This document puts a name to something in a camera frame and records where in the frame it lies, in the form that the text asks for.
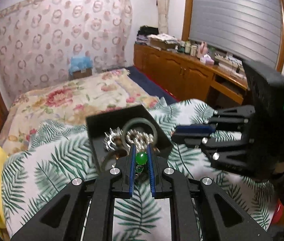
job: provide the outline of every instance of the window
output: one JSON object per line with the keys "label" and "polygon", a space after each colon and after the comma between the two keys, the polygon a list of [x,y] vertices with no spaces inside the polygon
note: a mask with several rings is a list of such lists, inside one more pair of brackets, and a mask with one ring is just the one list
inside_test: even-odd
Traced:
{"label": "window", "polygon": [[279,0],[193,0],[189,38],[275,68],[281,24]]}

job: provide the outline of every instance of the box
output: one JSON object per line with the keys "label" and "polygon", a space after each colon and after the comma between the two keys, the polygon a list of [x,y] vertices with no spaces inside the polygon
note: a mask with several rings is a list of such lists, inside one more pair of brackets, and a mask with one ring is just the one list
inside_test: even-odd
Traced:
{"label": "box", "polygon": [[152,39],[152,38],[150,39],[150,46],[159,47],[163,50],[174,49],[176,45],[177,44],[168,44],[163,41],[159,41],[159,40]]}
{"label": "box", "polygon": [[[87,124],[87,132],[88,137],[92,149],[93,154],[93,162],[98,168],[98,172],[100,173],[100,165],[104,157],[108,154],[108,151],[104,149],[103,140],[105,138],[105,132],[109,132],[109,129],[116,129],[119,127],[120,129],[131,119],[142,117],[149,120],[156,128],[158,133],[158,142],[156,147],[159,149],[158,156],[168,158],[173,145],[168,137],[165,135],[163,130],[157,124],[157,122],[153,119],[151,114],[145,109],[143,105],[137,105],[134,107],[124,108],[120,110],[115,110],[111,112],[105,112],[101,114],[97,114],[94,116],[86,117]],[[137,124],[137,127],[132,127],[132,129],[136,129],[140,132],[152,133],[152,129],[144,124]],[[111,165],[116,162],[115,158],[113,161],[110,161],[105,170],[110,169]]]}
{"label": "box", "polygon": [[78,70],[73,72],[73,79],[81,79],[89,76],[92,76],[92,68],[86,68],[85,71]]}

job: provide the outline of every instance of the wooden window frame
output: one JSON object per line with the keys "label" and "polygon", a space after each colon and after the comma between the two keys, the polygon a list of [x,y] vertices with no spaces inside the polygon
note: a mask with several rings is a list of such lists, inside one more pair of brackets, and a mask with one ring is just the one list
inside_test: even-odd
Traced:
{"label": "wooden window frame", "polygon": [[[284,0],[279,0],[279,1],[282,13],[282,21],[281,21],[281,36],[280,36],[278,58],[276,63],[276,70],[278,72],[282,72],[284,64]],[[193,7],[193,0],[185,0],[182,41],[187,41],[189,39],[190,29],[191,29],[192,7]]]}

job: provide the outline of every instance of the black tray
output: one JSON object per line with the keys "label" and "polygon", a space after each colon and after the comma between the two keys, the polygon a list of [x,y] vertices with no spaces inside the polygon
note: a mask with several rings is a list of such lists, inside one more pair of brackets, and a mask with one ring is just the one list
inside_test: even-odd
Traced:
{"label": "black tray", "polygon": [[[144,106],[137,105],[134,107],[86,117],[87,132],[92,149],[93,161],[99,173],[101,172],[100,165],[102,164],[103,158],[108,154],[108,151],[104,149],[103,144],[105,132],[109,133],[110,128],[116,129],[119,127],[122,129],[125,123],[137,117],[142,117],[152,122],[158,133],[158,142],[156,147],[160,152],[157,155],[166,159],[168,158],[171,149],[173,148],[171,141],[168,139],[153,117],[149,114],[149,112],[144,108]],[[137,124],[137,127],[132,127],[132,129],[136,129],[140,132],[152,133],[151,128],[144,124]],[[115,159],[110,160],[105,166],[105,169],[107,170],[112,168],[111,165],[115,162]]]}

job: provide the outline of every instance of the desk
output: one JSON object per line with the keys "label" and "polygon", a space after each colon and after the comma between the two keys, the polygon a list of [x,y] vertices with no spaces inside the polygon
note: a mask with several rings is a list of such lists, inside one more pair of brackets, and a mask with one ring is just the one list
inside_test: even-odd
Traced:
{"label": "desk", "polygon": [[204,65],[186,54],[135,44],[134,65],[179,100],[195,98],[213,106],[219,92],[241,105],[247,96],[246,80],[233,77],[218,66]]}

